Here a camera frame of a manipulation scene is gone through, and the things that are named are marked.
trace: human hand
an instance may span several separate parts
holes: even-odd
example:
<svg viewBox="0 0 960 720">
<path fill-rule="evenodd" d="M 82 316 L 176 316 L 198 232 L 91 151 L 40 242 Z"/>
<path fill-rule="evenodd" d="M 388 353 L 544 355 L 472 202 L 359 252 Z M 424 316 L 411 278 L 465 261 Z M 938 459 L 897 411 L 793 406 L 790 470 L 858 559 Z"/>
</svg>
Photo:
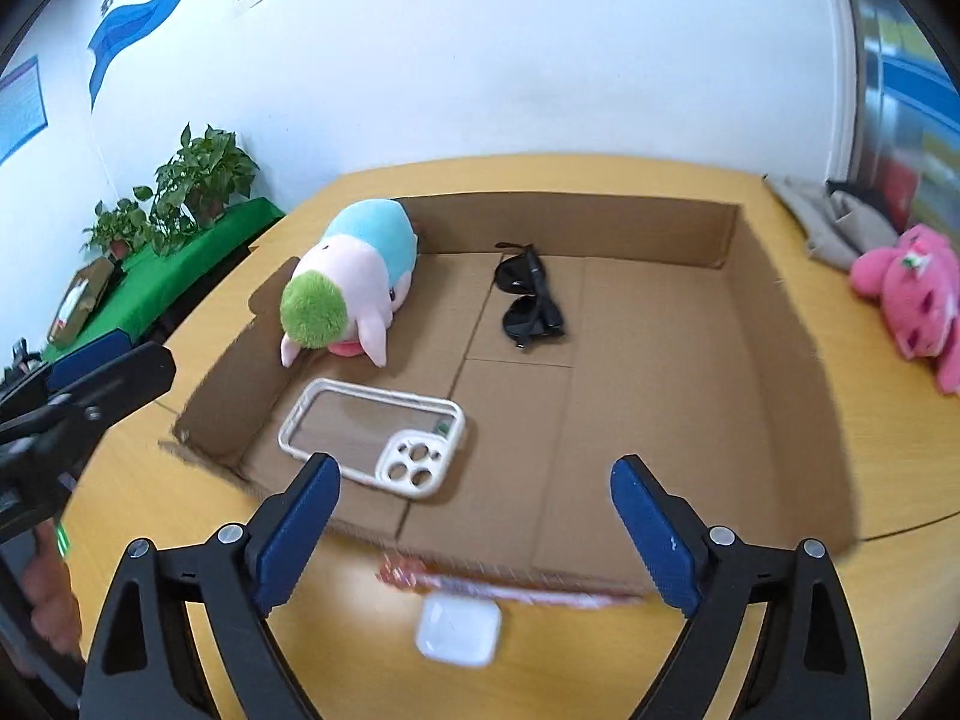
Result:
<svg viewBox="0 0 960 720">
<path fill-rule="evenodd" d="M 34 534 L 37 538 L 37 555 L 20 578 L 23 594 L 34 608 L 34 630 L 59 654 L 79 657 L 82 632 L 80 605 L 70 589 L 70 569 L 56 547 L 53 520 L 40 523 Z M 16 656 L 13 662 L 24 677 L 35 676 Z"/>
</svg>

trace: light blue plush body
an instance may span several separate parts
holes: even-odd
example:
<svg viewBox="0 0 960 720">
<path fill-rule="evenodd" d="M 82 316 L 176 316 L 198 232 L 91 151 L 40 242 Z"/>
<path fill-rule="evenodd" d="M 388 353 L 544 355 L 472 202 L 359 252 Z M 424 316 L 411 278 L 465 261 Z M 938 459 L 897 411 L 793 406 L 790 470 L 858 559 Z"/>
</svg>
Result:
<svg viewBox="0 0 960 720">
<path fill-rule="evenodd" d="M 416 235 L 396 200 L 362 200 L 347 206 L 333 218 L 320 242 L 334 235 L 349 235 L 375 248 L 387 264 L 391 288 L 414 269 Z"/>
</svg>

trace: green fuzzy hair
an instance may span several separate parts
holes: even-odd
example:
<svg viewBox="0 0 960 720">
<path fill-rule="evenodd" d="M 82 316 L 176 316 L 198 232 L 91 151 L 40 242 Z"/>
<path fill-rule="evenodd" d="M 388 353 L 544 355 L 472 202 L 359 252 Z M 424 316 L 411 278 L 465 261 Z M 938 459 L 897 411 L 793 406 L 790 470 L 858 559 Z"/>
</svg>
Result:
<svg viewBox="0 0 960 720">
<path fill-rule="evenodd" d="M 330 279 L 317 271 L 295 276 L 280 298 L 283 332 L 305 349 L 336 341 L 347 327 L 347 303 Z"/>
</svg>

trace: blue gripper pad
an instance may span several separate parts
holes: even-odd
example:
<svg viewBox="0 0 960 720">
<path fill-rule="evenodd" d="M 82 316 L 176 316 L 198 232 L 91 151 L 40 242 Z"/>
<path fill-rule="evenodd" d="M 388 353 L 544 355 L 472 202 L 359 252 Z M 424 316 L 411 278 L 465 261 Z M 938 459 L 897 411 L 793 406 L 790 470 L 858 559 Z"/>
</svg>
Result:
<svg viewBox="0 0 960 720">
<path fill-rule="evenodd" d="M 51 394 L 60 391 L 98 367 L 126 354 L 131 348 L 133 344 L 130 336 L 123 330 L 113 330 L 106 336 L 85 343 L 51 365 L 50 374 L 47 376 L 47 391 Z"/>
<path fill-rule="evenodd" d="M 253 603 L 264 617 L 273 607 L 290 600 L 339 497 L 340 469 L 336 461 L 328 459 L 289 504 L 270 541 L 260 551 Z"/>
<path fill-rule="evenodd" d="M 626 460 L 613 464 L 610 493 L 664 603 L 693 617 L 700 605 L 693 555 Z"/>
</svg>

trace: gray cloth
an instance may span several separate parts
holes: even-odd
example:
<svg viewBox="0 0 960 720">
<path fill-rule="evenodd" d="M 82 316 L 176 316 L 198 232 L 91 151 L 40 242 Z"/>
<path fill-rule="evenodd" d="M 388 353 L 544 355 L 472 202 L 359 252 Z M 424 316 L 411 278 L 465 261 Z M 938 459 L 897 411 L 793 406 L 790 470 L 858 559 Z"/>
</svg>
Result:
<svg viewBox="0 0 960 720">
<path fill-rule="evenodd" d="M 896 245 L 896 230 L 875 208 L 846 191 L 800 178 L 766 175 L 773 191 L 806 232 L 806 250 L 839 271 L 849 271 L 861 254 Z"/>
</svg>

